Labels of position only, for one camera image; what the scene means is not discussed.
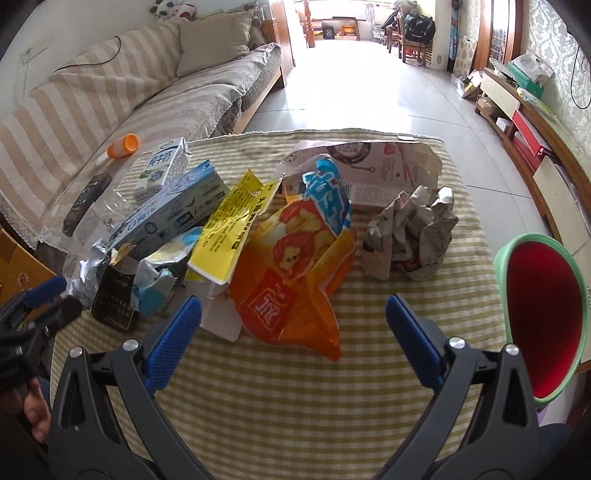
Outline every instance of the plastic bag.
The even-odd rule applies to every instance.
[[[300,200],[265,220],[230,283],[244,326],[266,343],[299,343],[336,361],[339,325],[328,296],[353,263],[350,202],[328,158],[305,174]]]
[[[554,75],[552,67],[531,51],[513,60],[513,65],[541,87]]]

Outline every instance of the striped tablecloth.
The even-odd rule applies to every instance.
[[[190,144],[190,166],[211,159],[228,185],[246,168],[268,178],[278,161],[301,140],[395,140],[392,134],[359,129],[251,133]],[[156,394],[172,425],[197,457],[220,479],[371,478],[409,434],[431,391],[418,383],[384,318],[386,299],[402,294],[421,316],[449,336],[476,348],[500,349],[505,330],[501,301],[485,235],[460,174],[440,140],[423,141],[441,157],[440,185],[451,186],[460,221],[438,274],[414,283],[395,273],[387,282],[363,275],[356,261],[331,297],[341,332],[337,363],[298,346],[269,346],[243,332],[228,343],[199,330],[169,386]],[[131,169],[120,185],[133,187]],[[275,200],[272,212],[280,208]],[[369,218],[354,215],[362,229]],[[88,313],[56,339],[51,394],[69,349],[89,352],[116,348],[140,338],[152,322],[124,335]],[[473,388],[448,439],[458,447],[476,405]],[[118,393],[111,395],[132,449],[147,455]]]

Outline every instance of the patterned wallpaper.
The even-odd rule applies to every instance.
[[[478,39],[480,0],[464,0],[460,15],[460,35]],[[564,22],[546,0],[524,0],[524,18],[522,51],[533,50],[556,73],[546,83],[542,100],[572,132],[580,147],[591,155],[591,108],[580,110],[570,96],[570,79],[577,43],[567,33]],[[575,66],[573,93],[577,103],[584,106],[589,102],[591,85],[588,67],[587,73],[581,68],[583,58],[584,55],[580,53]]]

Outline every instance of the bucket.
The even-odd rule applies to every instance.
[[[493,263],[507,341],[519,347],[541,407],[579,365],[589,327],[587,287],[568,250],[538,233],[514,238]]]

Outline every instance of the orange bottle cap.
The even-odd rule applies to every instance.
[[[138,147],[139,147],[139,138],[137,135],[127,134],[123,137],[123,148],[129,155],[137,152]]]

